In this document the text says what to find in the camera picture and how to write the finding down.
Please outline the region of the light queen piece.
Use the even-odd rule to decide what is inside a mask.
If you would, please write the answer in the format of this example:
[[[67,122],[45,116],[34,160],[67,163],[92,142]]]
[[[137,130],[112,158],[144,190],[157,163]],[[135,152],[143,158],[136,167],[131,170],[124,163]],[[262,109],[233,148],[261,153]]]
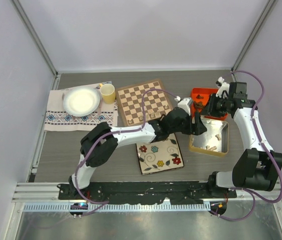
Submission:
[[[150,111],[150,118],[151,119],[155,118],[155,112],[153,110]]]

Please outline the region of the light bishop piece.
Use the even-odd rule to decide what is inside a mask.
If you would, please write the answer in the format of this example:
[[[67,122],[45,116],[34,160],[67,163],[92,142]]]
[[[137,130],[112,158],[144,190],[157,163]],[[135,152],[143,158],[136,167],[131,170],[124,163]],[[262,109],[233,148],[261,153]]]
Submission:
[[[141,113],[140,115],[139,115],[139,120],[143,120],[143,118],[144,118],[144,116],[143,116],[143,114]]]
[[[156,112],[155,112],[155,116],[158,118],[158,117],[160,117],[160,112],[157,110]]]

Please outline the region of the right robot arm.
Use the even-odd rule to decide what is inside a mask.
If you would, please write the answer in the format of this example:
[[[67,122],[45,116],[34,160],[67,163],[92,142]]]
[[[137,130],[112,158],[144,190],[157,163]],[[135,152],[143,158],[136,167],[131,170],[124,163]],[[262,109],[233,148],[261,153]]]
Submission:
[[[207,193],[219,197],[226,189],[244,188],[256,191],[272,191],[282,168],[282,154],[268,143],[258,119],[254,100],[247,97],[244,82],[226,83],[223,78],[216,82],[217,93],[210,95],[202,113],[208,117],[231,115],[243,142],[244,152],[227,172],[213,172],[208,178]]]

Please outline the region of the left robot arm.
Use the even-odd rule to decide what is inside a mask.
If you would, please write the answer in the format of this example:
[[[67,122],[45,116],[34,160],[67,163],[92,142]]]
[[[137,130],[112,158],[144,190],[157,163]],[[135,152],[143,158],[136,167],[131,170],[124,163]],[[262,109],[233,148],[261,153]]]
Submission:
[[[75,199],[83,199],[95,169],[106,163],[117,148],[160,142],[174,133],[199,136],[206,131],[199,112],[192,118],[191,114],[180,107],[175,107],[167,115],[152,119],[145,125],[110,127],[102,122],[81,139],[80,162],[69,178],[69,192]]]

